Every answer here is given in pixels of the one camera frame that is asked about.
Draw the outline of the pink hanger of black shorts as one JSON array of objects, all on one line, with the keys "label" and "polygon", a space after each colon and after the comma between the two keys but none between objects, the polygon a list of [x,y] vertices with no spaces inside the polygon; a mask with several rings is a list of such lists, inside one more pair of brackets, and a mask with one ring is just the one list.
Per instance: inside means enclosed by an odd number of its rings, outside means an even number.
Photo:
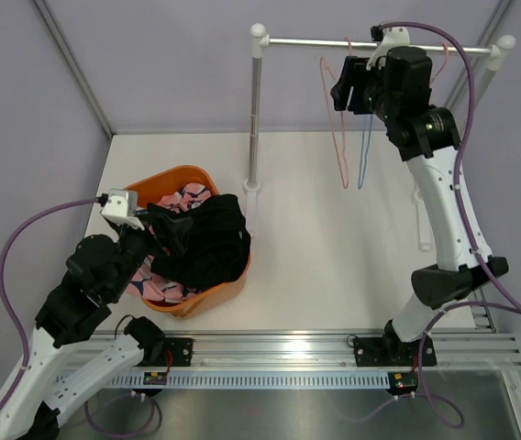
[{"label": "pink hanger of black shorts", "polygon": [[327,119],[332,138],[332,145],[336,155],[336,162],[338,164],[339,178],[342,188],[347,190],[349,188],[349,165],[346,156],[346,125],[344,115],[334,109],[334,99],[330,94],[328,82],[334,82],[336,76],[332,68],[329,66],[325,56],[319,58],[319,73],[327,108]]}]

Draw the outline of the black shorts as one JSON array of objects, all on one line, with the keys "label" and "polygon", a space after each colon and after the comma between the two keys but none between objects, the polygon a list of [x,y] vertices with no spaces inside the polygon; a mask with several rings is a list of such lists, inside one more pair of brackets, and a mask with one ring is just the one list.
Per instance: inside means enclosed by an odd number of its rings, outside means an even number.
[{"label": "black shorts", "polygon": [[189,246],[184,255],[177,255],[167,234],[154,234],[162,246],[151,263],[155,274],[201,290],[241,276],[249,260],[251,238],[236,195],[211,196],[199,207],[171,216],[193,219]]}]

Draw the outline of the pink patterned shorts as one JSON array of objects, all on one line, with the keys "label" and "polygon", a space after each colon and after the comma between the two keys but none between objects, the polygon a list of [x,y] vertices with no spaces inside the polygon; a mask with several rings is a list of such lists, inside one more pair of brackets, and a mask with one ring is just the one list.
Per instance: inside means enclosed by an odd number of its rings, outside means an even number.
[{"label": "pink patterned shorts", "polygon": [[[173,194],[163,195],[156,205],[168,211],[181,214],[199,207],[212,196],[210,189],[197,182],[189,182]],[[150,302],[163,302],[170,305],[186,302],[194,298],[203,290],[194,287],[185,287],[178,281],[169,280],[155,274],[151,270],[153,257],[148,257],[131,282],[127,286],[126,294]]]}]

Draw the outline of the blue hanger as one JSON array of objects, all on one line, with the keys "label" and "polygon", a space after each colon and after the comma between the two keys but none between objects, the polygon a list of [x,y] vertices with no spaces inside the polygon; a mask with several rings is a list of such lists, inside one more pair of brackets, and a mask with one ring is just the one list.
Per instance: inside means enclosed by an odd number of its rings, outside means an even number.
[{"label": "blue hanger", "polygon": [[357,189],[360,191],[365,183],[368,155],[371,146],[371,131],[372,131],[373,115],[366,115],[363,119],[363,127],[361,130],[361,144],[360,144],[360,164]]}]

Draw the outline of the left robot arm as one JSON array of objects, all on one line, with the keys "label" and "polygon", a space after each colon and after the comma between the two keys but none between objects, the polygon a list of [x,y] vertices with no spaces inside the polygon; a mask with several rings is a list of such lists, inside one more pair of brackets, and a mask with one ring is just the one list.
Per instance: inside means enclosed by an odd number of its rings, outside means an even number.
[{"label": "left robot arm", "polygon": [[61,283],[49,293],[23,354],[0,389],[0,439],[54,439],[61,427],[112,379],[144,366],[161,369],[166,382],[182,339],[168,339],[147,317],[130,319],[121,335],[73,374],[57,376],[111,314],[141,264],[157,244],[145,215],[114,195],[99,203],[118,238],[84,238],[66,262]]}]

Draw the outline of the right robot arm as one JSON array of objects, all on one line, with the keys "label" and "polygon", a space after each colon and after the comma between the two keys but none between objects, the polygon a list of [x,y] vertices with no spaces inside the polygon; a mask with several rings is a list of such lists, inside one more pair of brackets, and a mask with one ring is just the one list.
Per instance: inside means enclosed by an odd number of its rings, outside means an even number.
[{"label": "right robot arm", "polygon": [[425,327],[446,306],[509,271],[483,241],[461,170],[454,168],[460,135],[452,113],[429,102],[432,60],[420,48],[399,46],[376,61],[348,56],[330,95],[337,111],[377,116],[421,193],[436,246],[435,264],[411,275],[413,294],[380,337],[355,338],[359,365],[433,366],[421,340]]}]

